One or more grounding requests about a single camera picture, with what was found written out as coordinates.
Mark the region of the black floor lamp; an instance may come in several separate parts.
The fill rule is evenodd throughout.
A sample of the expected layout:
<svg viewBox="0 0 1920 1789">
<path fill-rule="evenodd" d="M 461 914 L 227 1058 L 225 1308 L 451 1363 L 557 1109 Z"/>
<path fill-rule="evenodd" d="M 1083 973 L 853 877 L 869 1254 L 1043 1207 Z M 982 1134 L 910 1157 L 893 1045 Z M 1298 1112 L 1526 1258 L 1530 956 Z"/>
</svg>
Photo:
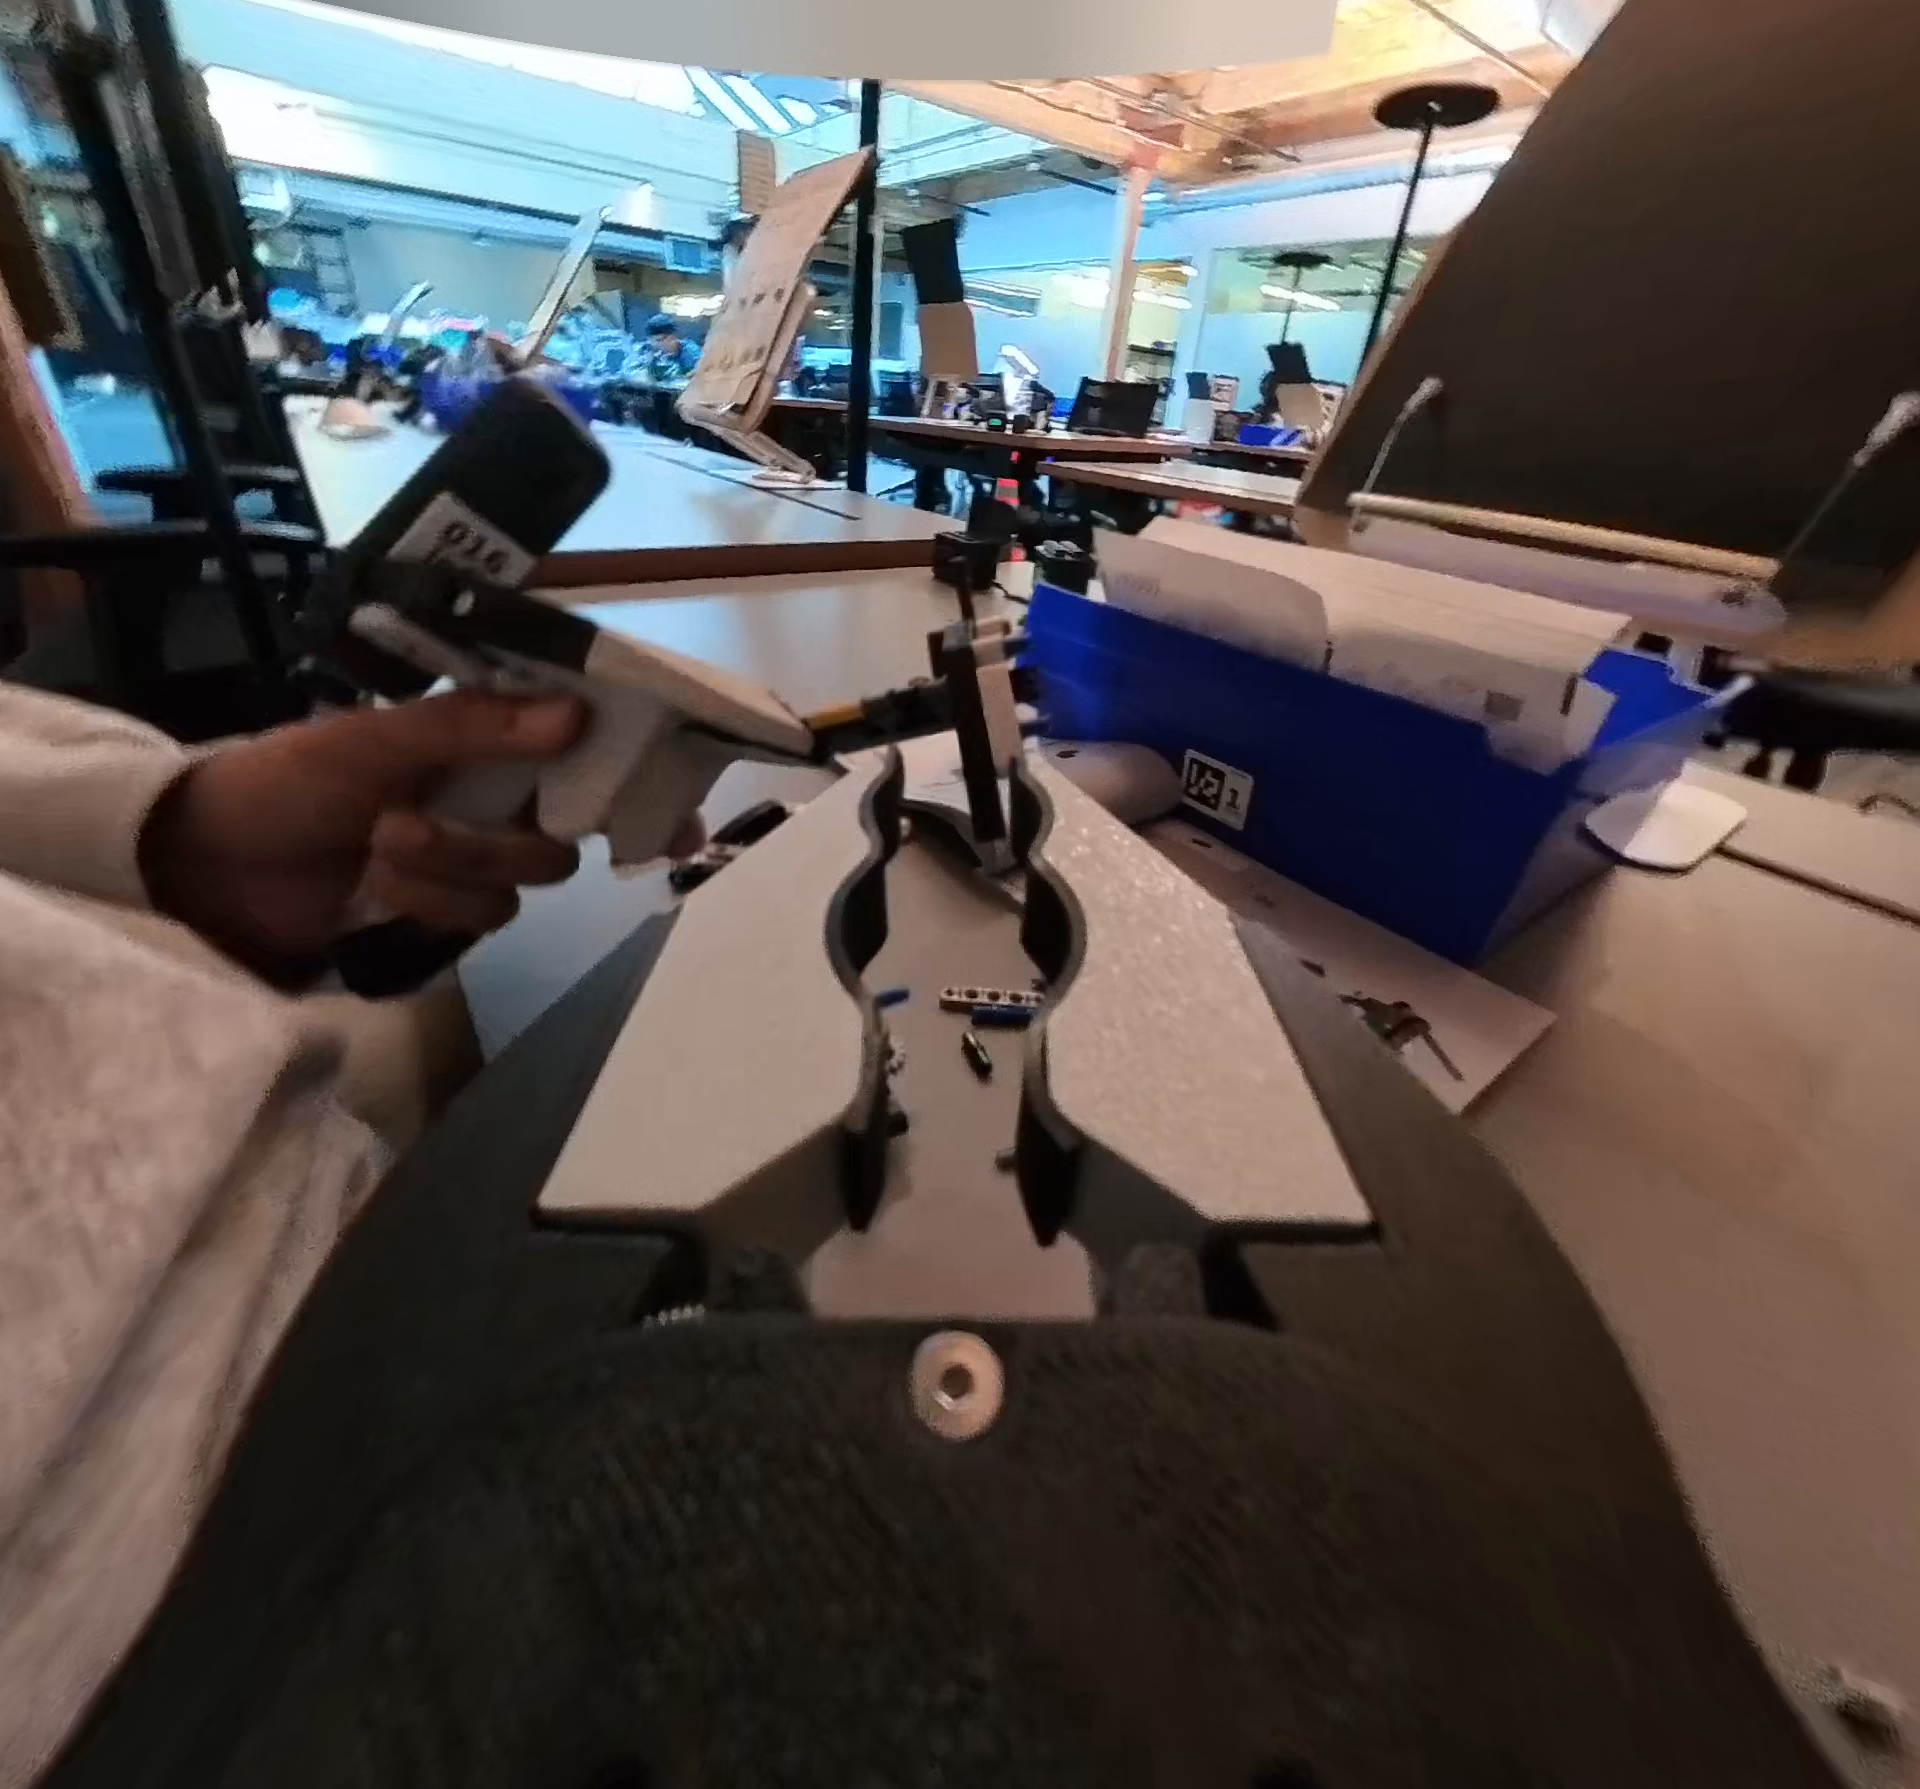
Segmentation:
<svg viewBox="0 0 1920 1789">
<path fill-rule="evenodd" d="M 1379 124 L 1379 130 L 1403 130 L 1403 134 L 1410 130 L 1414 134 L 1414 160 L 1408 170 L 1399 213 L 1398 213 L 1398 223 L 1394 223 L 1394 235 L 1390 235 L 1390 244 L 1386 244 L 1386 254 L 1379 264 L 1379 281 L 1377 281 L 1374 307 L 1371 307 L 1368 331 L 1365 331 L 1361 365 L 1368 365 L 1368 358 L 1374 356 L 1374 346 L 1377 346 L 1379 329 L 1386 322 L 1386 307 L 1390 307 L 1390 297 L 1398 289 L 1398 271 L 1399 271 L 1417 191 L 1425 185 L 1435 134 L 1474 127 L 1479 120 L 1488 120 L 1498 107 L 1502 107 L 1502 93 L 1488 84 L 1479 84 L 1479 79 L 1408 84 L 1408 86 L 1390 89 L 1386 97 L 1377 99 L 1374 120 Z"/>
</svg>

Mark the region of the white paper booklets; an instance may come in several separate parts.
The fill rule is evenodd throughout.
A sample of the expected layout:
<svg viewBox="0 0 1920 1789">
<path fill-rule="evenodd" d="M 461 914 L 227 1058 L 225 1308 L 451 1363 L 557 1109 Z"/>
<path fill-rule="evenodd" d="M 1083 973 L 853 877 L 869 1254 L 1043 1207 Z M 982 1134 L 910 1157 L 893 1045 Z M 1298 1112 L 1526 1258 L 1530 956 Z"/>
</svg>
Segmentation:
<svg viewBox="0 0 1920 1789">
<path fill-rule="evenodd" d="M 1614 710 L 1594 680 L 1626 639 L 1610 608 L 1190 519 L 1096 529 L 1092 564 L 1125 613 L 1479 722 L 1536 772 L 1585 758 Z"/>
</svg>

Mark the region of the large dark tilted monitor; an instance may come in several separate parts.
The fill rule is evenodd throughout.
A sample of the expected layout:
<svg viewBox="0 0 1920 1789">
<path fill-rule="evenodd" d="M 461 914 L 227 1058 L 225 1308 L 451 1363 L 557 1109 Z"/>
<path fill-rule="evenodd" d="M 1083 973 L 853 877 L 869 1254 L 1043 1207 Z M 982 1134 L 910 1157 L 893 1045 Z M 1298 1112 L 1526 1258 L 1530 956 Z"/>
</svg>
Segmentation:
<svg viewBox="0 0 1920 1789">
<path fill-rule="evenodd" d="M 1620 0 L 1368 352 L 1299 539 L 1915 666 L 1915 0 Z"/>
</svg>

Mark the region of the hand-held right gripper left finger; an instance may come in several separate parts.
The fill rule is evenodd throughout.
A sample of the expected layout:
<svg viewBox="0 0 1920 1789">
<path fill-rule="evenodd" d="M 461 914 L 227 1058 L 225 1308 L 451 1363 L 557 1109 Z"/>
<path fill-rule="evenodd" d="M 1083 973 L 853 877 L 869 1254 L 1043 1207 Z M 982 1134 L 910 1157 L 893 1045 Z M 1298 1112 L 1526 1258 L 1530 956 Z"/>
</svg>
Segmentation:
<svg viewBox="0 0 1920 1789">
<path fill-rule="evenodd" d="M 540 1188 L 558 1230 L 869 1230 L 889 1182 L 901 753 L 869 750 L 676 914 Z"/>
</svg>

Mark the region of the black lego frame assembly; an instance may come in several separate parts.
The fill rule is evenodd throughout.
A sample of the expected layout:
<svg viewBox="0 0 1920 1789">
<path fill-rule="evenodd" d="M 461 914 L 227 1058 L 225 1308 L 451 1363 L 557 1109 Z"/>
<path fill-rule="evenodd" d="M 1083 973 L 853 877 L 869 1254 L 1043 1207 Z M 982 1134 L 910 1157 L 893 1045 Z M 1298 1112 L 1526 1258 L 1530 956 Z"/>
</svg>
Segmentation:
<svg viewBox="0 0 1920 1789">
<path fill-rule="evenodd" d="M 965 840 L 984 877 L 1015 864 L 1008 781 L 1031 734 L 1034 669 L 1023 666 L 1026 632 L 1013 617 L 957 617 L 928 632 L 928 673 L 879 692 L 807 710 L 813 761 L 853 750 L 950 738 Z"/>
</svg>

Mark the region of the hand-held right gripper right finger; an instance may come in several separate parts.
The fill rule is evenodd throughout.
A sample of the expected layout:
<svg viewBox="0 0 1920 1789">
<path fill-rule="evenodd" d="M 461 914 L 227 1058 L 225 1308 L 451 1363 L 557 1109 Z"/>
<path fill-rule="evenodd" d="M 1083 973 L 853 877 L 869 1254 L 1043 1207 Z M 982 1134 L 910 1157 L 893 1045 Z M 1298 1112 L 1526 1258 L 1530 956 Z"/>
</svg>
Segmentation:
<svg viewBox="0 0 1920 1789">
<path fill-rule="evenodd" d="M 1008 781 L 1040 1244 L 1368 1244 L 1377 1219 L 1241 920 L 1064 772 Z"/>
</svg>

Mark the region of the long white desk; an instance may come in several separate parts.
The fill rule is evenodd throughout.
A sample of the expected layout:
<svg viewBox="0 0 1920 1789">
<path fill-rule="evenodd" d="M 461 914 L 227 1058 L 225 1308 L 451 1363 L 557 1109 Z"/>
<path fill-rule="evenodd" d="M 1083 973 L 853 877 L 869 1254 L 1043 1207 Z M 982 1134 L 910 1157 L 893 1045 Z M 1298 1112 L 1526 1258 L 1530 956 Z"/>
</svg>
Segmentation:
<svg viewBox="0 0 1920 1789">
<path fill-rule="evenodd" d="M 397 425 L 389 406 L 371 407 L 378 433 L 334 435 L 321 411 L 321 398 L 285 403 L 321 529 L 343 545 L 443 435 Z M 535 569 L 534 588 L 926 569 L 936 539 L 960 527 L 842 484 L 754 484 L 740 459 L 636 427 L 594 425 L 594 435 L 611 454 L 611 484 Z"/>
</svg>

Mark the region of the metal keys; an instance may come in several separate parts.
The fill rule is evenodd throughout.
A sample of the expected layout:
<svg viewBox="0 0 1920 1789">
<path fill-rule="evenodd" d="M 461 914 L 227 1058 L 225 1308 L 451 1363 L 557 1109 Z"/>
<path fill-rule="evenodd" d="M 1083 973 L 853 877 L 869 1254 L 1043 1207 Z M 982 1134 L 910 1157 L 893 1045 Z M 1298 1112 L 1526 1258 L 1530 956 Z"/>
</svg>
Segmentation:
<svg viewBox="0 0 1920 1789">
<path fill-rule="evenodd" d="M 1438 1040 L 1435 1024 L 1427 1023 L 1427 1015 L 1421 1015 L 1410 1000 L 1403 998 L 1377 998 L 1377 993 L 1365 993 L 1365 992 L 1342 992 L 1337 993 L 1347 1007 L 1357 1010 L 1357 1019 L 1379 1038 L 1383 1048 L 1390 1048 L 1394 1055 L 1403 1055 L 1414 1045 L 1425 1045 L 1438 1064 L 1444 1068 L 1446 1079 L 1464 1081 L 1459 1063 L 1446 1055 L 1446 1048 Z"/>
</svg>

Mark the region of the black vertical pole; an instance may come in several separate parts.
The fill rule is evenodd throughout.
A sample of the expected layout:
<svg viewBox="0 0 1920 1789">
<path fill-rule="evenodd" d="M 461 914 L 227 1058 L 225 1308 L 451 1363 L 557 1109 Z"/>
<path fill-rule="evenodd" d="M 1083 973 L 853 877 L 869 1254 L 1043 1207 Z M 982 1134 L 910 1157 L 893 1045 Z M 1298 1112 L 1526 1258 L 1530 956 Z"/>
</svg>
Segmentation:
<svg viewBox="0 0 1920 1789">
<path fill-rule="evenodd" d="M 845 418 L 845 484 L 852 497 L 870 488 L 870 365 L 875 365 L 875 296 L 879 296 L 879 124 L 882 79 L 857 84 L 857 150 L 861 175 L 852 202 L 852 331 L 848 331 L 848 418 Z"/>
</svg>

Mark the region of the person's left hand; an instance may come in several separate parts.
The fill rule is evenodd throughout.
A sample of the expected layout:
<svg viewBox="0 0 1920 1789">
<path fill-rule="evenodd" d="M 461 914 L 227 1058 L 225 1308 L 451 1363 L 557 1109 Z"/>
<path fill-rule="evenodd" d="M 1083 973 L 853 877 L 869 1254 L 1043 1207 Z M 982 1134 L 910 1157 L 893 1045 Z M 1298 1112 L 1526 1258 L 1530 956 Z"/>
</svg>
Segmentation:
<svg viewBox="0 0 1920 1789">
<path fill-rule="evenodd" d="M 137 875 L 157 914 L 263 980 L 314 980 L 366 908 L 448 938 L 506 928 L 578 854 L 535 826 L 431 816 L 460 770 L 545 762 L 577 695 L 443 692 L 285 722 L 191 761 L 148 809 Z"/>
</svg>

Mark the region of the blue plastic bin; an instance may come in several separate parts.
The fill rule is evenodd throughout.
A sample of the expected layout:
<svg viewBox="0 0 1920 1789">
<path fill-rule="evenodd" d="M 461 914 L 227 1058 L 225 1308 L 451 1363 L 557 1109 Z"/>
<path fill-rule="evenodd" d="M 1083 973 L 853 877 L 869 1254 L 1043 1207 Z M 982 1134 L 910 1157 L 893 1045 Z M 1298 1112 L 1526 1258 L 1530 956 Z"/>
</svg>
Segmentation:
<svg viewBox="0 0 1920 1789">
<path fill-rule="evenodd" d="M 1047 738 L 1155 750 L 1195 826 L 1459 966 L 1618 864 L 1591 809 L 1675 781 L 1731 702 L 1608 650 L 1594 746 L 1530 772 L 1479 722 L 1060 587 L 1031 588 L 1023 658 Z"/>
</svg>

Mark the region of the black office chair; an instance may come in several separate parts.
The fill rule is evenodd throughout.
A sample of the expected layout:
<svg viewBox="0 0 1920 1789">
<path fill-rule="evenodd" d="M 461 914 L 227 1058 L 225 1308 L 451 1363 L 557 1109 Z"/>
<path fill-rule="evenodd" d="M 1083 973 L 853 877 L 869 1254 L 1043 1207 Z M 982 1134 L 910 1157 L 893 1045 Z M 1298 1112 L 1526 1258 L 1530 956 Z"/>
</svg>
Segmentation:
<svg viewBox="0 0 1920 1789">
<path fill-rule="evenodd" d="M 4 682 L 75 695 L 211 742 L 304 720 L 296 621 L 326 575 L 318 529 L 238 519 L 231 571 L 214 521 L 191 511 L 191 475 L 132 470 L 106 481 L 151 511 L 4 532 Z"/>
</svg>

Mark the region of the white paper sheet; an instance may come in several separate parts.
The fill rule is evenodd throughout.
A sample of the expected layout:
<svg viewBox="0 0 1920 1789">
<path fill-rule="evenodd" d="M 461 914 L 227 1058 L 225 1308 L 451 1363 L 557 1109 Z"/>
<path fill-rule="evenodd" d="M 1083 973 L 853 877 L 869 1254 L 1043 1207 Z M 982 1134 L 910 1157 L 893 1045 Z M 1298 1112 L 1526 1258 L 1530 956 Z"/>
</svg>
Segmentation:
<svg viewBox="0 0 1920 1789">
<path fill-rule="evenodd" d="M 1220 905 L 1284 938 L 1333 993 L 1403 998 L 1427 1015 L 1464 1081 L 1446 1079 L 1425 1045 L 1398 1063 L 1452 1112 L 1467 1112 L 1556 1024 L 1549 1007 L 1329 905 L 1194 825 L 1167 816 L 1142 840 Z"/>
</svg>

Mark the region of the person's left forearm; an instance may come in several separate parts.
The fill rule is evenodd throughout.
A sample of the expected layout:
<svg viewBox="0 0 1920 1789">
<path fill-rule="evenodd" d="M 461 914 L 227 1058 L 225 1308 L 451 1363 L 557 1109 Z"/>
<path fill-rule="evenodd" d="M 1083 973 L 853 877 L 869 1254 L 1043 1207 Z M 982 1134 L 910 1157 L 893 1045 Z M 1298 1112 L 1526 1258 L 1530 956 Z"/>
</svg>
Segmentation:
<svg viewBox="0 0 1920 1789">
<path fill-rule="evenodd" d="M 209 1515 L 389 1145 L 291 1000 L 132 938 L 196 761 L 4 685 L 4 1784 L 38 1784 Z"/>
</svg>

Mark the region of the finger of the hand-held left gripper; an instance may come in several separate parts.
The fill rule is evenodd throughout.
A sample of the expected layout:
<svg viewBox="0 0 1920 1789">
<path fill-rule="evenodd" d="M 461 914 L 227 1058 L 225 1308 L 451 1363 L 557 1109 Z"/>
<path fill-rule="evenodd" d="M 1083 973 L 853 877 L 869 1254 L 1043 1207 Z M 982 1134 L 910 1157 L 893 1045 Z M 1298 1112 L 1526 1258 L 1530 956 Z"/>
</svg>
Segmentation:
<svg viewBox="0 0 1920 1789">
<path fill-rule="evenodd" d="M 819 758 L 807 720 L 764 682 L 598 622 L 590 622 L 587 700 L 594 770 L 807 768 Z"/>
</svg>

